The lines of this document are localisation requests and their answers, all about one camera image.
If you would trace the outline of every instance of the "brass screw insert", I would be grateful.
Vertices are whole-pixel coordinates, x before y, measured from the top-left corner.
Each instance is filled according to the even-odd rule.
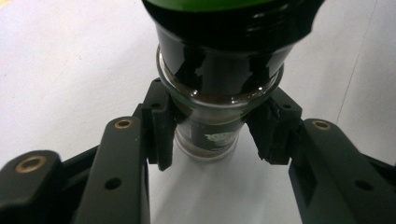
[[[43,156],[31,156],[18,163],[15,171],[20,174],[27,174],[33,172],[43,166],[47,161],[47,158]]]
[[[313,123],[317,127],[317,129],[320,129],[322,131],[329,131],[331,127],[328,122],[324,122],[321,120],[315,120]]]
[[[114,126],[116,126],[116,128],[118,128],[118,129],[127,129],[127,128],[131,127],[132,124],[133,124],[133,122],[130,119],[121,119],[121,120],[117,121]]]

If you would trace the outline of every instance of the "screw hole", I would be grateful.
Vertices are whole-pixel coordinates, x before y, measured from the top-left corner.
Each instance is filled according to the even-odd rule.
[[[364,190],[367,190],[367,191],[372,191],[372,190],[374,189],[374,187],[373,187],[371,184],[367,183],[367,182],[364,181],[364,180],[357,180],[357,181],[355,181],[355,185],[356,185],[358,188],[364,189]]]
[[[15,170],[20,174],[30,173],[43,166],[46,160],[43,156],[32,156],[18,163]]]
[[[132,121],[130,119],[122,119],[117,121],[115,126],[118,129],[126,129],[132,126]]]
[[[317,126],[318,129],[321,129],[324,131],[330,130],[330,124],[328,124],[327,122],[324,122],[324,121],[315,120],[314,125]]]
[[[121,186],[121,180],[119,178],[111,178],[106,181],[105,188],[108,190],[117,189]]]
[[[151,105],[151,107],[154,107],[154,108],[158,108],[158,107],[160,107],[161,105],[160,104],[152,104]]]

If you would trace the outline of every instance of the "white surface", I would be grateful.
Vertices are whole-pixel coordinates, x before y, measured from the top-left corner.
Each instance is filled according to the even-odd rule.
[[[286,61],[281,87],[304,118],[338,125],[358,148],[396,161],[396,3],[328,0]],[[154,24],[140,1],[22,1],[0,8],[0,165],[34,149],[63,160],[131,115],[157,76]],[[288,167],[260,161],[244,128],[222,161],[150,169],[151,219],[301,223]]]

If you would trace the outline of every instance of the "green jar lid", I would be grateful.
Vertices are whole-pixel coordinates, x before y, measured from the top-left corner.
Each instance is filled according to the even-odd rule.
[[[157,7],[186,12],[208,12],[251,7],[278,0],[147,0]]]

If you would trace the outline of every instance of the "jar lid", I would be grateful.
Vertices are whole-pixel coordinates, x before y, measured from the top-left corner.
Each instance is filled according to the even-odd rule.
[[[230,52],[274,52],[290,46],[311,32],[312,23],[323,0],[254,0],[250,7],[226,10],[227,0],[210,0],[224,6],[219,11],[181,11],[159,7],[143,0],[159,33],[200,49]],[[190,0],[207,2],[207,0]]]
[[[148,0],[157,7],[185,12],[209,12],[252,7],[278,0]]]

